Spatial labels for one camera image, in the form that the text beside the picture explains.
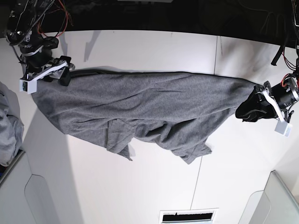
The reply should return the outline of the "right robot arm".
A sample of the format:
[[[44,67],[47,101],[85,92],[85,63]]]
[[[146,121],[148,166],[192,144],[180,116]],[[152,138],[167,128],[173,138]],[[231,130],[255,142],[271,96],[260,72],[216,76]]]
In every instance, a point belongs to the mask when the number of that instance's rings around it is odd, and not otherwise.
[[[21,52],[16,57],[23,71],[20,79],[22,91],[29,92],[40,79],[47,82],[57,79],[62,86],[70,83],[70,71],[75,68],[71,57],[52,56],[52,50],[59,45],[58,37],[65,32],[70,18],[65,4],[61,0],[58,3],[58,10],[64,13],[64,20],[54,36],[48,36],[42,31],[42,22],[55,1],[18,0],[10,13],[5,37],[10,47],[19,47]]]

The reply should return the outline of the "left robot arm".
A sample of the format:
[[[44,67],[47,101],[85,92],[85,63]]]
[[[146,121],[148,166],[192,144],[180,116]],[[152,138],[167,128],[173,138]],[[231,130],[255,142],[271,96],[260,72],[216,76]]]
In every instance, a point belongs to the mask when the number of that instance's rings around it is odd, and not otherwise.
[[[291,70],[284,75],[280,83],[275,86],[266,81],[263,85],[255,85],[248,98],[241,103],[235,112],[243,122],[257,122],[260,119],[277,119],[279,123],[290,124],[294,111],[291,109],[299,101],[299,60],[291,63],[285,56],[285,48],[289,37],[295,35],[296,54],[299,53],[299,2],[291,0],[287,4],[286,12],[290,14],[291,27],[285,28],[283,42],[271,65],[276,66],[282,56],[286,66]]]

